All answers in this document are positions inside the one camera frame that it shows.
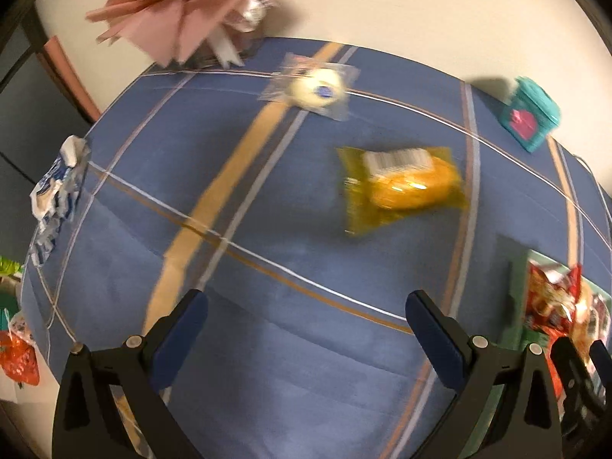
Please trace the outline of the beige bread packet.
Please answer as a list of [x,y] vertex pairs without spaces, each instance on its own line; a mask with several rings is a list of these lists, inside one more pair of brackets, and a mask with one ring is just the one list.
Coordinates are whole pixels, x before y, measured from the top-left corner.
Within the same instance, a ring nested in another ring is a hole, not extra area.
[[581,356],[588,363],[590,345],[596,340],[599,332],[599,319],[592,309],[593,294],[588,283],[581,279],[580,296],[576,304],[576,321],[571,332],[571,340]]

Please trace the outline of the red snack bag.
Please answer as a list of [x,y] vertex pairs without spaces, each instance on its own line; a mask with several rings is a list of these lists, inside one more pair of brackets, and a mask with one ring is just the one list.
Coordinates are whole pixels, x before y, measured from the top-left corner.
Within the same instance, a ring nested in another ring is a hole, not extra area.
[[527,344],[536,343],[542,347],[557,398],[561,396],[562,383],[551,358],[551,349],[559,338],[571,336],[577,322],[581,279],[579,263],[557,281],[550,280],[542,266],[533,262],[528,266],[524,335]]

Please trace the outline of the yellow cake packet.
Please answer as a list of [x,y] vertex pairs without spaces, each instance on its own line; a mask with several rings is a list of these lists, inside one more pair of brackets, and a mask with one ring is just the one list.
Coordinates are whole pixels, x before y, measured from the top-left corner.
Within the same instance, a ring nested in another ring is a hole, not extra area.
[[362,235],[408,216],[468,205],[461,171],[448,147],[373,151],[339,147],[344,169],[345,231]]

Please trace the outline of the round white bun packet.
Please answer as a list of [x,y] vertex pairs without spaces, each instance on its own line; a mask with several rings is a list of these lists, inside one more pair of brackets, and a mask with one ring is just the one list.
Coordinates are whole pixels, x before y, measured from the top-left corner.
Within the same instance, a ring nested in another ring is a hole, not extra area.
[[360,70],[349,64],[287,53],[259,99],[344,121],[348,117],[348,92],[359,75]]

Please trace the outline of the white tray with green rim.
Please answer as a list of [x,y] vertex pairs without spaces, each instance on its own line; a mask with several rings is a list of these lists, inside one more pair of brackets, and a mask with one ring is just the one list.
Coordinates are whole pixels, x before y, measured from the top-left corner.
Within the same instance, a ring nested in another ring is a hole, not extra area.
[[[513,261],[509,284],[507,320],[504,322],[504,329],[501,336],[501,344],[507,348],[523,349],[529,345],[540,347],[536,343],[527,344],[527,337],[524,335],[528,266],[530,262],[542,266],[547,271],[547,276],[552,281],[557,281],[563,273],[566,273],[574,266],[574,264],[568,266],[557,262],[534,250],[523,253],[520,258]],[[599,319],[599,323],[597,324],[599,326],[599,332],[596,335],[596,340],[601,340],[603,343],[607,344],[611,336],[611,295],[606,290],[603,290],[603,288],[597,286],[596,283],[586,279],[583,266],[582,279],[588,283],[592,290],[592,309],[596,311],[597,319]]]

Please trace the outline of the red strawberry wrapper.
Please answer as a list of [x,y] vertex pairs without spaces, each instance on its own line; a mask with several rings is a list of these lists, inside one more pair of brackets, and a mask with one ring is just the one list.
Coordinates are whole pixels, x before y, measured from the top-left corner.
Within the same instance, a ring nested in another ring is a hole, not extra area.
[[11,314],[3,309],[1,314],[1,368],[15,383],[38,386],[36,343],[21,311]]

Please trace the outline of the crumpled blue white wrapper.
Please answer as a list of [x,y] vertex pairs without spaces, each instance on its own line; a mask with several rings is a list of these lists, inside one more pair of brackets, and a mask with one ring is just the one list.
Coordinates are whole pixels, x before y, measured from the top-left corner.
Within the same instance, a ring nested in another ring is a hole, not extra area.
[[47,261],[63,224],[74,218],[89,160],[87,141],[75,135],[67,137],[52,166],[31,191],[31,212],[37,224],[30,257],[35,265]]

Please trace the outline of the teal toy box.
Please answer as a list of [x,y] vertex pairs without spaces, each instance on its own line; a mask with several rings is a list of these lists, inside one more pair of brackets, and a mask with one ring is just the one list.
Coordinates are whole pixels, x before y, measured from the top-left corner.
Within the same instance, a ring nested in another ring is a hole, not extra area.
[[558,127],[560,109],[550,96],[533,80],[516,79],[517,86],[499,115],[501,125],[529,153],[545,142]]

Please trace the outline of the blue plaid tablecloth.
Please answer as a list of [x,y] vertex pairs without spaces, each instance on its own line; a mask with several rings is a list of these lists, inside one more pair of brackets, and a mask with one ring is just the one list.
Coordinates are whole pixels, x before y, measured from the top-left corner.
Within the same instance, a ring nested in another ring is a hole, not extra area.
[[[287,53],[357,67],[336,121],[259,95]],[[449,404],[405,322],[425,290],[497,341],[513,261],[579,260],[611,285],[611,200],[556,143],[525,151],[502,105],[427,65],[273,38],[241,70],[150,70],[89,132],[76,216],[22,304],[51,371],[114,347],[188,289],[210,315],[169,406],[207,458],[407,458]],[[339,147],[441,146],[469,207],[345,231]]]

